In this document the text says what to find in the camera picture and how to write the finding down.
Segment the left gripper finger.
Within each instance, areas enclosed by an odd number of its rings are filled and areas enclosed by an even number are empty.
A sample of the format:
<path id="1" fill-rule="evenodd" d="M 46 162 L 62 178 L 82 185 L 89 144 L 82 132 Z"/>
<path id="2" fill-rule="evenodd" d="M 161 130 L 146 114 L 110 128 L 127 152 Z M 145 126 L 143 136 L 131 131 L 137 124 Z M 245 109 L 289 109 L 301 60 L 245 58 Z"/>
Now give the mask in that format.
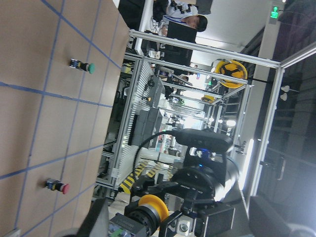
<path id="1" fill-rule="evenodd" d="M 109 211 L 107 198 L 96 199 L 81 226 L 58 232 L 59 237 L 107 237 Z"/>

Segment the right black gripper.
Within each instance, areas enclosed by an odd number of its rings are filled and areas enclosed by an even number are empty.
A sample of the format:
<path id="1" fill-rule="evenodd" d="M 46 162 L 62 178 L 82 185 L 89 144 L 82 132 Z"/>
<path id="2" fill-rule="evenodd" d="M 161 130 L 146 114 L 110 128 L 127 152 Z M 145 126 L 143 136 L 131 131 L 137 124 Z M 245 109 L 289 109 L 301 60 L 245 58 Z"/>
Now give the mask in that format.
<path id="1" fill-rule="evenodd" d="M 140 177 L 130 196 L 151 194 L 164 201 L 169 216 L 160 224 L 159 237 L 214 237 L 233 226 L 235 208 L 224 199 L 238 178 L 239 170 L 232 160 L 211 160 L 183 167 L 159 184 L 154 178 Z"/>

